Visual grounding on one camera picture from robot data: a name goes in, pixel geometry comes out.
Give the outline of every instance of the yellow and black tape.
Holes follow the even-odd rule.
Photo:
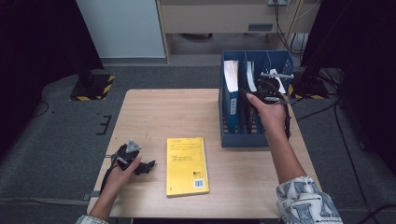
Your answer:
[[[108,77],[106,85],[103,89],[102,94],[96,96],[90,96],[88,94],[81,94],[77,96],[70,96],[71,101],[89,101],[89,100],[104,100],[107,97],[108,92],[110,91],[111,85],[113,84],[115,76],[111,75]]]
[[[291,99],[302,99],[302,98],[305,98],[305,99],[327,99],[327,98],[329,98],[328,94],[316,94],[316,95],[297,94],[294,92],[294,88],[291,85],[289,85],[289,96]]]

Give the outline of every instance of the yellow book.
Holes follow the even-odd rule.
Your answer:
[[[204,138],[168,138],[166,196],[187,196],[208,192]]]

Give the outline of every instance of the blue storage box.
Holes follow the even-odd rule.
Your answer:
[[[221,57],[221,74],[219,87],[219,124],[222,147],[268,147],[265,130],[259,116],[254,116],[252,132],[247,133],[244,128],[244,119],[241,116],[240,103],[237,101],[236,126],[229,127],[227,116],[226,94],[227,85],[224,77],[224,61],[238,61],[238,82],[246,80],[247,64],[254,62],[254,78],[263,72],[269,74],[276,69],[279,74],[292,76],[294,63],[287,50],[225,50]],[[288,92],[291,78],[282,77],[281,83]]]

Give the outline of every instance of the sleeve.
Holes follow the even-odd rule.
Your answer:
[[[330,196],[319,192],[310,176],[280,184],[276,194],[276,205],[285,223],[343,223]]]
[[[108,222],[97,217],[81,216],[76,224],[108,224]]]

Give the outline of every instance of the white wall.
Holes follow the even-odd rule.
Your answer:
[[[77,0],[101,58],[165,58],[155,0]]]

